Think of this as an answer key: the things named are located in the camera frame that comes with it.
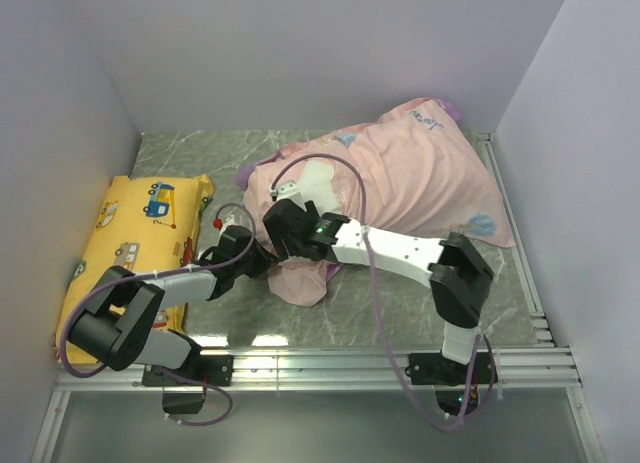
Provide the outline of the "white pillow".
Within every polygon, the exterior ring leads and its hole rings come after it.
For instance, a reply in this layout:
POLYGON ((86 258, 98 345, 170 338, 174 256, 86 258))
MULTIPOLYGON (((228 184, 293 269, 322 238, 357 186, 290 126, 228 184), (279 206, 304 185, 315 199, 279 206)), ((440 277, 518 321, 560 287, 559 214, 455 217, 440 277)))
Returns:
POLYGON ((304 168, 296 180, 302 208, 305 208, 306 202, 311 201, 319 215, 342 212, 342 203, 336 197, 332 186, 334 174, 335 168, 330 163, 322 162, 320 159, 305 161, 304 168))

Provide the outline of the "purple princess pillowcase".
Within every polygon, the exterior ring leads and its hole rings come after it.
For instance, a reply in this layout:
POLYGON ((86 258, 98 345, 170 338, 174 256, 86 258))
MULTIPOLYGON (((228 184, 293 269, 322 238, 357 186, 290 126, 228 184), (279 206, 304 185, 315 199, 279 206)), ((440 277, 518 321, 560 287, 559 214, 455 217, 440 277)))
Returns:
POLYGON ((502 194, 458 127, 459 117, 442 100, 414 99, 374 123, 288 143, 244 166, 235 183, 256 221, 257 240, 272 248, 262 223, 272 205, 271 185, 296 182, 306 160, 320 159, 335 168, 338 214, 405 235, 442 238, 456 231, 514 246, 502 194))

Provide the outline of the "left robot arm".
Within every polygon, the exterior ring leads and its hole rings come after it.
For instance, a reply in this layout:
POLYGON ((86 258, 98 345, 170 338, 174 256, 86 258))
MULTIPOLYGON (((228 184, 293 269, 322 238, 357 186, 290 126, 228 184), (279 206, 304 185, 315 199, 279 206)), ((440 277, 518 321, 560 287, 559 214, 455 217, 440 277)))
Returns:
POLYGON ((65 370, 90 378, 106 368, 128 368, 143 353, 158 312, 210 301, 241 276, 260 277, 279 262, 246 227, 231 225, 201 257, 171 270, 134 273, 108 268, 67 317, 58 345, 65 370))

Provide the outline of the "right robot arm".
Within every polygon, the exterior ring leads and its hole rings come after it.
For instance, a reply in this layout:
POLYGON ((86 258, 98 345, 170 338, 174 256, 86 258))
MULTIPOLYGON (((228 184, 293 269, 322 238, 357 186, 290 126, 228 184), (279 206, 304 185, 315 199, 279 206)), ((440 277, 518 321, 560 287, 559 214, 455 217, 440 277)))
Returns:
POLYGON ((444 321, 440 354, 426 366, 409 365, 410 378, 426 384, 461 385, 476 368, 472 355, 482 308, 494 272, 460 233, 445 239, 419 238, 366 227, 335 213, 320 215, 314 204, 276 202, 263 224, 278 257, 303 257, 339 265, 360 265, 403 276, 431 290, 444 321))

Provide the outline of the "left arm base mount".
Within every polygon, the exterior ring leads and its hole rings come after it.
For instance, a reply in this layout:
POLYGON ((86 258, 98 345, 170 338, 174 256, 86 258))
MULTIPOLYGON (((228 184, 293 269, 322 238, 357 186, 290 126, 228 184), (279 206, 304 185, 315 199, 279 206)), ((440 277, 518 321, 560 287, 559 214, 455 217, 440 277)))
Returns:
POLYGON ((173 422, 190 427, 210 426, 224 421, 232 412, 234 403, 226 390, 231 385, 234 357, 231 355, 191 356, 178 369, 147 365, 141 385, 162 390, 162 410, 173 422), (217 417, 196 421, 206 397, 214 393, 223 397, 226 408, 217 417))

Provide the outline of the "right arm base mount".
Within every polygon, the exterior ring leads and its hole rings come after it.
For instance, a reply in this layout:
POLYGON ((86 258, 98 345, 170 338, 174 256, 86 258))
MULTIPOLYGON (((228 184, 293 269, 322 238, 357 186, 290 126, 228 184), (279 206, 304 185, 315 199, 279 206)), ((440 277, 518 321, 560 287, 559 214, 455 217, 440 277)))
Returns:
MULTIPOLYGON (((479 387, 492 390, 498 382, 495 361, 488 352, 476 354, 471 373, 469 398, 465 415, 469 416, 481 406, 479 387)), ((413 386, 438 386, 436 404, 445 414, 457 416, 464 403, 468 365, 444 358, 440 353, 410 353, 405 374, 413 386)))

